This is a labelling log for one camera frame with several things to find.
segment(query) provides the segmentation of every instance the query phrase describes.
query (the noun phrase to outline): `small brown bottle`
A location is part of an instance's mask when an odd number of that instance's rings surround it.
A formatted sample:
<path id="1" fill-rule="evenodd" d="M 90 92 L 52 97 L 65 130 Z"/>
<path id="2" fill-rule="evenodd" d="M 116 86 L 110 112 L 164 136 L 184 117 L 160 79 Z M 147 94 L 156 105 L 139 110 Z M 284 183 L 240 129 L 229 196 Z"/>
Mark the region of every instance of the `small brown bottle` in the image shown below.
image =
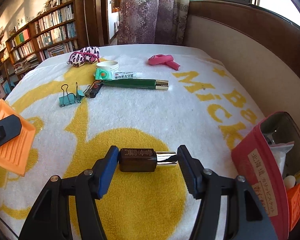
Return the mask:
<path id="1" fill-rule="evenodd" d="M 153 172 L 157 166 L 174 167 L 177 163 L 175 152 L 122 148 L 119 153 L 120 171 L 123 172 Z"/>

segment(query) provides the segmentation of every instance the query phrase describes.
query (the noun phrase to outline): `purple floral curtain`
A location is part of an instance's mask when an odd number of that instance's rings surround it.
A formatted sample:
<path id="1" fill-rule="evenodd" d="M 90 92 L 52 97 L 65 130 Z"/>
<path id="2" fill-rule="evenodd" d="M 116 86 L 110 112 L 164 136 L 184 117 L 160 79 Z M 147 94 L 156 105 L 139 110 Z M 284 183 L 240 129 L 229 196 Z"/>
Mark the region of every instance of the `purple floral curtain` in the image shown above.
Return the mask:
<path id="1" fill-rule="evenodd" d="M 182 45 L 189 0 L 121 0 L 119 44 Z"/>

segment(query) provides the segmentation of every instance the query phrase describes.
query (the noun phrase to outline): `white lid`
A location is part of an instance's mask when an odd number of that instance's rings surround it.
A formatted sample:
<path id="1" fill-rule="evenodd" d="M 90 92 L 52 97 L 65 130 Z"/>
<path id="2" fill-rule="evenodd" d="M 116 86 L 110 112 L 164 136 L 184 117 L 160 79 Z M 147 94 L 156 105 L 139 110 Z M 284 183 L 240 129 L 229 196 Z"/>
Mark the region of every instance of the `white lid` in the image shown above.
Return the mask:
<path id="1" fill-rule="evenodd" d="M 97 63 L 97 68 L 102 68 L 107 71 L 116 71 L 119 68 L 119 63 L 117 61 L 102 61 Z"/>

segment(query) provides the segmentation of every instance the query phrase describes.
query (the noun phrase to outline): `cable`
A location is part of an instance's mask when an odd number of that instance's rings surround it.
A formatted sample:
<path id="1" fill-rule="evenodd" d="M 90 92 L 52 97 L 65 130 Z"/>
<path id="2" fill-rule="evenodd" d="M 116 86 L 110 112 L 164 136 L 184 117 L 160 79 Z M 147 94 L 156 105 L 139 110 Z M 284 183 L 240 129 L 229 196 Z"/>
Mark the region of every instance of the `cable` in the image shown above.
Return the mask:
<path id="1" fill-rule="evenodd" d="M 17 234 L 7 225 L 6 222 L 3 221 L 3 219 L 0 217 L 0 221 L 11 231 L 11 233 L 14 234 L 14 236 L 19 239 L 19 236 L 17 236 Z"/>

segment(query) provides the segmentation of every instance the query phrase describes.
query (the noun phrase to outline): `orange block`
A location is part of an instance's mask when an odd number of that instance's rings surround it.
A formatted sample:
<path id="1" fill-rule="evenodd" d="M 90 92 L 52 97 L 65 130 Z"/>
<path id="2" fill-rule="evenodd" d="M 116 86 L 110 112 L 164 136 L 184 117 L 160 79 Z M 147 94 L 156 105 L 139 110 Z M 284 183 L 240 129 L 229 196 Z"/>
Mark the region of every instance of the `orange block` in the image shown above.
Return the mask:
<path id="1" fill-rule="evenodd" d="M 300 218 L 300 183 L 287 191 L 289 206 L 289 231 L 291 231 Z"/>
<path id="2" fill-rule="evenodd" d="M 0 146 L 0 166 L 24 176 L 29 152 L 34 140 L 35 127 L 17 114 L 4 100 L 0 99 L 0 120 L 9 115 L 16 115 L 21 121 L 21 132 L 18 136 Z"/>

